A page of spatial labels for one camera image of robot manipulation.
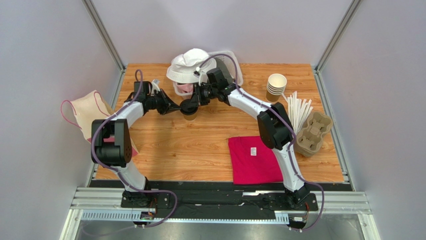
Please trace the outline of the black coffee cup lid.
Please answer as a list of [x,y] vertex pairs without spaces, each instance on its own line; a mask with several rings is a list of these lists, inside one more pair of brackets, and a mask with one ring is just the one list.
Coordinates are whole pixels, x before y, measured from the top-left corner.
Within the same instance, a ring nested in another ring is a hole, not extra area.
[[196,100],[185,99],[180,103],[180,112],[185,116],[197,113],[199,104]]

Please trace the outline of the brown paper coffee cup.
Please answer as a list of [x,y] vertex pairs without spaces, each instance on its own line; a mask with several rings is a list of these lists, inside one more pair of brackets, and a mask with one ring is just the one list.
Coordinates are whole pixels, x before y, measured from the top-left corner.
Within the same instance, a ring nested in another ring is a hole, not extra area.
[[197,113],[190,114],[190,115],[184,114],[183,117],[186,121],[193,121],[196,119]]

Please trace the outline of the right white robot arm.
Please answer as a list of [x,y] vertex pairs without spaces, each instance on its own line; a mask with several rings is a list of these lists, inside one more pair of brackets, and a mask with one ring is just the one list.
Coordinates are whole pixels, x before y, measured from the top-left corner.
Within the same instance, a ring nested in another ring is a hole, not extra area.
[[236,79],[226,78],[218,67],[206,74],[207,82],[194,83],[190,99],[180,103],[184,116],[197,113],[200,106],[206,106],[213,99],[238,108],[257,120],[260,139],[272,150],[279,165],[286,201],[300,205],[310,191],[300,174],[294,152],[296,134],[285,107],[281,103],[268,103],[250,95],[238,85]]

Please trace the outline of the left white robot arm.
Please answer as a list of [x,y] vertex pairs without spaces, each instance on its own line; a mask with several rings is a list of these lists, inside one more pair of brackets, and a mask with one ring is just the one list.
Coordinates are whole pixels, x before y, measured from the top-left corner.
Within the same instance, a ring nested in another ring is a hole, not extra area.
[[147,207],[154,201],[148,179],[136,168],[130,127],[148,111],[166,115],[181,108],[163,89],[155,89],[150,81],[135,81],[134,91],[124,105],[106,119],[91,125],[91,158],[94,163],[113,172],[123,183],[124,204]]

